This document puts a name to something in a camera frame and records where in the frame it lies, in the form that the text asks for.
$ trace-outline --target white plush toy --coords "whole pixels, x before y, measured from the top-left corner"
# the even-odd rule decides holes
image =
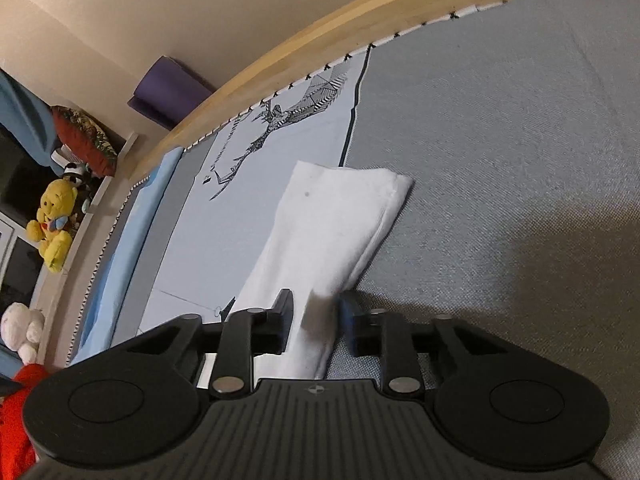
[[[44,315],[23,303],[12,303],[2,314],[0,338],[9,350],[18,352],[23,364],[36,362]]]

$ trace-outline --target winnie the pooh plush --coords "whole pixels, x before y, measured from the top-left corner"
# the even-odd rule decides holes
[[[9,305],[0,321],[0,337],[6,347],[18,352],[26,365],[36,362],[38,345],[44,329],[44,315],[23,303]]]
[[[40,242],[38,252],[51,272],[60,272],[79,224],[78,190],[67,180],[54,180],[40,199],[36,219],[27,224],[29,240]]]

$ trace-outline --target yellow teddy bear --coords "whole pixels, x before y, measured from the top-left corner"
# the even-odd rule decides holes
[[[76,223],[74,215],[78,190],[68,180],[54,180],[40,199],[36,220],[27,224],[27,237],[40,242],[38,252],[51,272],[60,272],[73,238],[68,229]]]

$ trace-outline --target blue bed sheet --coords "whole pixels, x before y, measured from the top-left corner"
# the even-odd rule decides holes
[[[118,246],[111,259],[106,262],[106,272],[103,273],[100,282],[96,283],[98,288],[88,305],[78,352],[71,365],[84,361],[111,345],[122,301],[136,268],[146,234],[181,155],[182,148],[175,148],[167,153],[138,193]]]

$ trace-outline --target metal screw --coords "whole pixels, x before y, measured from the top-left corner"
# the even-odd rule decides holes
[[[396,377],[389,381],[389,387],[398,394],[412,394],[420,389],[420,381],[412,377]]]
[[[314,384],[313,386],[308,387],[306,390],[310,394],[320,395],[320,394],[324,393],[326,388],[324,386],[321,386],[320,384]]]
[[[244,388],[244,381],[240,377],[218,377],[212,386],[219,394],[232,394]]]

